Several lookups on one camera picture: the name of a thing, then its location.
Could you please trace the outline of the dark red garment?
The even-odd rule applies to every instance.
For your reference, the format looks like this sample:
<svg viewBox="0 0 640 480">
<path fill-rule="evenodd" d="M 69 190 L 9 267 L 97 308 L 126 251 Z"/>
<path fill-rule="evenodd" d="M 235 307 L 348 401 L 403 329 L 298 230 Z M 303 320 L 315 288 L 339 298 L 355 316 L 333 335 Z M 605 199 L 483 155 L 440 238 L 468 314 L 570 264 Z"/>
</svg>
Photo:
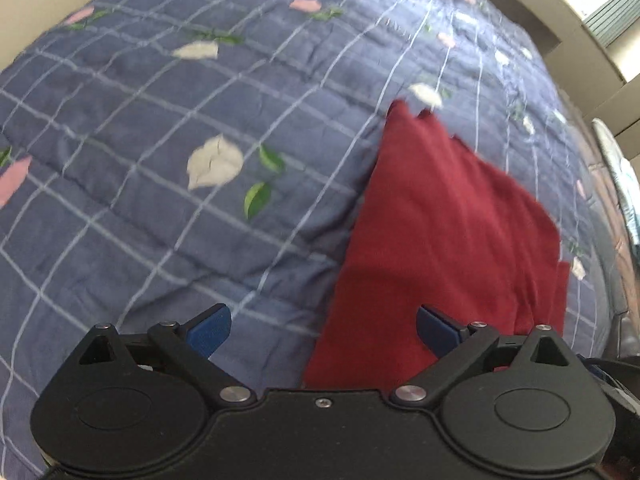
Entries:
<svg viewBox="0 0 640 480">
<path fill-rule="evenodd" d="M 436 360 L 416 330 L 422 306 L 505 335 L 562 330 L 569 277 L 544 207 L 397 100 L 304 384 L 388 391 L 413 378 Z"/>
</svg>

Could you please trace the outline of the grey brown quilted mattress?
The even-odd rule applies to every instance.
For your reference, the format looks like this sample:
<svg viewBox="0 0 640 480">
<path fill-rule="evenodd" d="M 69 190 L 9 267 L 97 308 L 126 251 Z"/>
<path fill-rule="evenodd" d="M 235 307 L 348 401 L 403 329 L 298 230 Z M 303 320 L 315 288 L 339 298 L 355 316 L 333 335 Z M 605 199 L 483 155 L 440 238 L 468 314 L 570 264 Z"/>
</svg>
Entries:
<svg viewBox="0 0 640 480">
<path fill-rule="evenodd" d="M 636 268 L 614 181 L 608 166 L 605 165 L 593 128 L 588 126 L 582 118 L 578 118 L 576 131 L 576 144 L 582 158 L 580 170 L 582 187 L 589 207 L 596 215 L 596 219 L 604 225 L 604 234 L 599 238 L 604 240 L 605 248 L 600 249 L 599 254 L 601 256 L 608 254 L 605 260 L 611 260 L 611 263 L 605 263 L 606 266 L 612 266 L 611 276 L 605 281 L 613 285 L 613 275 L 616 271 L 626 301 L 623 311 L 632 312 L 638 307 Z"/>
</svg>

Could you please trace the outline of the blue plaid floral quilt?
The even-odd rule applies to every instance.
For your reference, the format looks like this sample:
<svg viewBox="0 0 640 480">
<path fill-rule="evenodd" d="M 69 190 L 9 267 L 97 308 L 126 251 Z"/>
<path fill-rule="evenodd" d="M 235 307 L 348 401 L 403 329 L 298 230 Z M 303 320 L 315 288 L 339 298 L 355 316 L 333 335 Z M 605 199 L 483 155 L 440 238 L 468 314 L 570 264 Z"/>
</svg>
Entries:
<svg viewBox="0 0 640 480">
<path fill-rule="evenodd" d="M 1 74 L 1 474 L 35 479 L 29 415 L 93 325 L 228 304 L 216 363 L 296 387 L 387 107 L 431 106 L 561 231 L 564 337 L 611 330 L 590 183 L 547 67 L 490 0 L 94 0 Z"/>
</svg>

